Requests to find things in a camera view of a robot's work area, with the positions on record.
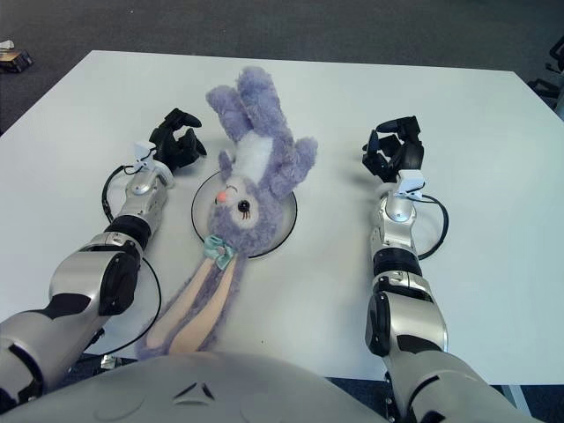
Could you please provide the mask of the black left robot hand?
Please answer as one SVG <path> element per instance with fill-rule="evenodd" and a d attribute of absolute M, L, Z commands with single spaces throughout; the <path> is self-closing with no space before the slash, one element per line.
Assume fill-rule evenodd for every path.
<path fill-rule="evenodd" d="M 201 127 L 195 116 L 174 108 L 149 138 L 156 148 L 154 158 L 174 172 L 206 157 L 207 151 L 194 131 Z"/>

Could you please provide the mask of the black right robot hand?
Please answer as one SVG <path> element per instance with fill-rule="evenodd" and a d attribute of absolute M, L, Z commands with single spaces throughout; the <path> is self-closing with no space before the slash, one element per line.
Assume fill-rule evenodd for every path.
<path fill-rule="evenodd" d="M 380 123 L 362 147 L 362 164 L 382 182 L 396 182 L 400 170 L 420 170 L 424 146 L 415 116 Z"/>

